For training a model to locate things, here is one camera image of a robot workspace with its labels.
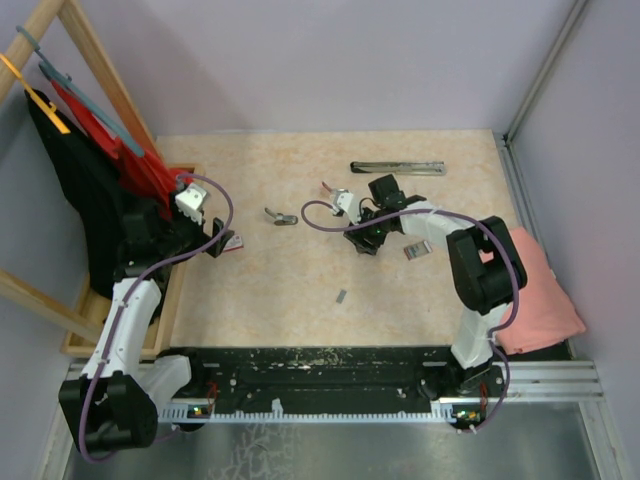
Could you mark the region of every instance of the wooden frame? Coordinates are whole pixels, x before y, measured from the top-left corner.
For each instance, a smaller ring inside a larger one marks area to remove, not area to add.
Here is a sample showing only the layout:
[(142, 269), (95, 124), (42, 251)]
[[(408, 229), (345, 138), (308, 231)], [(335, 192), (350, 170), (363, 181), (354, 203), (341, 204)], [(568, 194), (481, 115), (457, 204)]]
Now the wooden frame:
[[(40, 41), (56, 15), (113, 104), (125, 128), (143, 148), (160, 156), (149, 128), (131, 100), (79, 0), (41, 0), (23, 26)], [(23, 35), (17, 34), (5, 55), (16, 68), (22, 70), (32, 53), (33, 47), (29, 41)], [(16, 78), (4, 64), (0, 65), (1, 103)], [(194, 165), (183, 167), (194, 171), (197, 168)], [(184, 269), (185, 264), (173, 269), (162, 315), (159, 321), (149, 328), (145, 340), (144, 358), (155, 357), (169, 345)], [(4, 270), (0, 270), (0, 295), (68, 330), (69, 334), (62, 351), (75, 356), (88, 357), (91, 354), (100, 338), (102, 321), (106, 318), (110, 306), (109, 300), (89, 289), (88, 280), (76, 309), (72, 310)]]

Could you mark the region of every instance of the pink cloth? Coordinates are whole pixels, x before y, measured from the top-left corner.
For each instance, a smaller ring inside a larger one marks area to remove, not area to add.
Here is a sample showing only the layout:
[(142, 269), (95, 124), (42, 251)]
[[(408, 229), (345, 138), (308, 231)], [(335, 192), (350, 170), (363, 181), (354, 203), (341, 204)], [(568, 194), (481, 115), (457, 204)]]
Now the pink cloth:
[[(586, 327), (573, 303), (551, 273), (544, 252), (522, 228), (511, 231), (511, 238), (527, 271), (527, 286), (520, 290), (520, 308), (513, 324), (497, 334), (508, 354), (525, 353), (549, 347)], [(506, 311), (504, 322), (511, 313)]]

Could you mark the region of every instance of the metal clip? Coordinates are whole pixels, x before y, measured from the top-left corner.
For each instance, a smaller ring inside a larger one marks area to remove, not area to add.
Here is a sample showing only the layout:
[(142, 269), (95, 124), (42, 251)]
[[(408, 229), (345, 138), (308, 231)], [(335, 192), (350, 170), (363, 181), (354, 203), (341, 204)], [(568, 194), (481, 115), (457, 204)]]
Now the metal clip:
[(270, 217), (275, 218), (275, 222), (273, 223), (274, 225), (278, 225), (279, 227), (282, 225), (295, 225), (296, 223), (298, 223), (298, 217), (296, 217), (295, 215), (283, 215), (282, 213), (275, 213), (274, 211), (269, 210), (267, 207), (265, 207), (264, 211)]

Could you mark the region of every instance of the wooden table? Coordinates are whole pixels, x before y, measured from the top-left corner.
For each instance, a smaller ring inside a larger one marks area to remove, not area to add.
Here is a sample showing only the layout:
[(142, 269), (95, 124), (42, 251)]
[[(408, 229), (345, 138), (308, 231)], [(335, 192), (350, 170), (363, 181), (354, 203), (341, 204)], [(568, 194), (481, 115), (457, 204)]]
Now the wooden table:
[[(264, 207), (299, 216), (309, 199), (328, 199), (321, 181), (369, 196), (378, 176), (354, 175), (352, 161), (446, 162), (445, 177), (398, 176), (407, 196), (482, 219), (517, 224), (493, 135), (488, 130), (227, 134), (161, 137), (169, 163), (200, 163), (231, 195), (231, 228), (245, 247), (189, 262), (172, 346), (446, 345), (462, 304), (445, 252), (408, 261), (416, 241), (391, 234), (378, 255), (358, 255), (341, 234), (300, 223), (276, 227)], [(226, 219), (213, 193), (206, 205)], [(322, 207), (310, 217), (346, 225)], [(347, 294), (342, 303), (336, 299)]]

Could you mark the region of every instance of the red cloth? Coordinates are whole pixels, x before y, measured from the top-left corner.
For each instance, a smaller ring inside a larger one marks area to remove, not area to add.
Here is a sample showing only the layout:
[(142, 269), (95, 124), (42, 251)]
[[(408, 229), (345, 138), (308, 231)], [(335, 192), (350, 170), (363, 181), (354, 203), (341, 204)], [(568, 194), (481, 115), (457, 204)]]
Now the red cloth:
[(169, 194), (176, 189), (176, 176), (184, 171), (167, 168), (155, 153), (146, 149), (144, 156), (138, 157), (119, 137), (112, 138), (82, 102), (55, 81), (52, 80), (51, 84), (87, 135), (104, 150), (120, 171), (120, 185), (136, 195), (156, 199), (164, 216), (170, 218)]

